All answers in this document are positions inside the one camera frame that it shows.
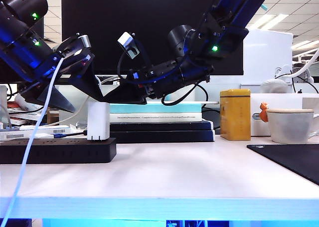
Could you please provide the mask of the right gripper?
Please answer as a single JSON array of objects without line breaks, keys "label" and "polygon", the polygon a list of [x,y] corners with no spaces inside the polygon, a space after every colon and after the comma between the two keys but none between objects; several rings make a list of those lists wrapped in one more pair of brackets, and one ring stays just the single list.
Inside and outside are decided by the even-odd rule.
[{"label": "right gripper", "polygon": [[146,97],[160,99],[186,86],[186,64],[170,60],[150,68],[131,70],[128,82],[135,86],[118,86],[103,97],[104,102],[146,104]]}]

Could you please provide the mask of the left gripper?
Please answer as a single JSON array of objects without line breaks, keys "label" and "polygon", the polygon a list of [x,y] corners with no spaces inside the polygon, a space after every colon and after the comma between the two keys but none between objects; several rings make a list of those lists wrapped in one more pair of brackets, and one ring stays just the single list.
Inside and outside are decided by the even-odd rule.
[{"label": "left gripper", "polygon": [[[97,101],[103,100],[93,67],[94,54],[88,48],[67,48],[53,51],[50,48],[34,48],[27,59],[30,70],[28,78],[21,84],[21,96],[28,103],[44,105],[49,82],[59,66],[56,79],[69,74],[68,84]],[[75,112],[75,107],[55,88],[52,87],[48,106],[67,112]]]}]

